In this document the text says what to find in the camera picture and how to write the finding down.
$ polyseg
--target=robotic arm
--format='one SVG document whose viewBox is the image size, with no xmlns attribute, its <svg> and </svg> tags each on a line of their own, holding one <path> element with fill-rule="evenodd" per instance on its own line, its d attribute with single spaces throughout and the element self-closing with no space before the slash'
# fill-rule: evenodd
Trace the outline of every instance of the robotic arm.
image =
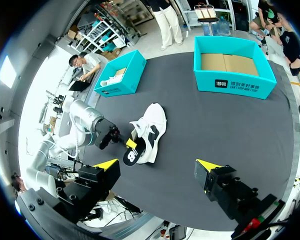
<svg viewBox="0 0 300 240">
<path fill-rule="evenodd" d="M 51 156 L 61 152 L 68 154 L 68 150 L 75 148 L 76 154 L 72 156 L 75 159 L 79 147 L 95 144 L 103 150 L 110 141 L 114 143 L 122 141 L 118 128 L 85 102 L 67 96 L 62 109 L 70 115 L 72 121 L 70 133 L 58 139 L 47 134 L 40 143 L 33 162 L 26 169 L 24 178 L 28 189 L 39 190 L 42 187 L 55 198 L 57 193 L 54 177 L 44 173 L 49 154 Z"/>
</svg>

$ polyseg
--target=black insole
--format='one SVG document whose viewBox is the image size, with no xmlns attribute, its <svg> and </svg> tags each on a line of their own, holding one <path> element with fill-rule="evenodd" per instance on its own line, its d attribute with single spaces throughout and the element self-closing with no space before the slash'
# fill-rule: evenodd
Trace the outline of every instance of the black insole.
<svg viewBox="0 0 300 240">
<path fill-rule="evenodd" d="M 134 142 L 136 143 L 136 148 L 129 147 L 123 156 L 123 162 L 127 166 L 134 165 L 146 149 L 146 142 L 142 137 L 137 137 Z"/>
</svg>

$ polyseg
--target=black shirt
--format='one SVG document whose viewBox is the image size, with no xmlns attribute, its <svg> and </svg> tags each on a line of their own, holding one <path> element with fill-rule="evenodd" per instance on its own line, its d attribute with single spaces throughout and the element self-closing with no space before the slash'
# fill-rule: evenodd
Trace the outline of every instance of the black shirt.
<svg viewBox="0 0 300 240">
<path fill-rule="evenodd" d="M 280 36 L 280 40 L 283 45 L 284 55 L 293 63 L 296 59 L 300 59 L 300 42 L 297 35 L 293 31 L 285 31 Z M 293 76 L 296 76 L 300 72 L 299 68 L 290 68 Z"/>
<path fill-rule="evenodd" d="M 269 18 L 274 24 L 278 23 L 278 12 L 274 6 L 270 6 L 265 0 L 260 0 L 258 8 L 262 10 L 264 20 Z"/>
<path fill-rule="evenodd" d="M 160 8 L 166 9 L 170 6 L 169 3 L 166 2 L 166 0 L 146 0 L 150 7 L 152 8 L 152 11 L 159 12 Z"/>
</svg>

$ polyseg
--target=turquoise box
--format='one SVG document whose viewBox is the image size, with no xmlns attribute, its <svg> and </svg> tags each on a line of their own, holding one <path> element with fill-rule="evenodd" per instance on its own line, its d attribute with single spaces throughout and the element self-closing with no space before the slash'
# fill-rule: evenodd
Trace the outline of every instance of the turquoise box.
<svg viewBox="0 0 300 240">
<path fill-rule="evenodd" d="M 193 71 L 199 91 L 266 99 L 277 84 L 258 44 L 236 37 L 196 36 Z"/>
<path fill-rule="evenodd" d="M 144 71 L 147 60 L 138 50 L 134 50 L 125 55 L 108 62 L 103 69 L 94 91 L 104 97 L 112 97 L 118 95 L 134 94 L 137 90 L 140 77 Z M 101 86 L 101 81 L 106 81 L 109 77 L 113 77 L 118 70 L 126 68 L 121 82 Z"/>
</svg>

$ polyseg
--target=person's hand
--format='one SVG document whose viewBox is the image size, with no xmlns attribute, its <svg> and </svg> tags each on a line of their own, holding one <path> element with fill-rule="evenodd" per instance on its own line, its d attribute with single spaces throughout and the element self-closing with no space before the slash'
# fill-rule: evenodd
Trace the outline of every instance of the person's hand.
<svg viewBox="0 0 300 240">
<path fill-rule="evenodd" d="M 273 29 L 275 27 L 275 25 L 273 25 L 273 24 L 268 24 L 267 26 L 266 26 L 266 29 L 268 29 L 269 31 L 271 30 L 271 29 Z"/>
<path fill-rule="evenodd" d="M 267 24 L 265 23 L 265 21 L 261 21 L 261 25 L 264 29 L 267 27 Z"/>
<path fill-rule="evenodd" d="M 284 57 L 284 59 L 285 59 L 285 61 L 286 61 L 286 64 L 289 66 L 290 65 L 290 63 L 291 63 L 291 61 L 285 56 Z"/>
<path fill-rule="evenodd" d="M 81 82 L 85 82 L 86 81 L 86 79 L 88 78 L 89 76 L 87 75 L 87 74 L 83 74 L 81 77 L 80 77 L 80 81 Z"/>
<path fill-rule="evenodd" d="M 268 21 L 269 24 L 274 24 L 274 22 L 270 18 L 267 18 L 266 20 Z"/>
</svg>

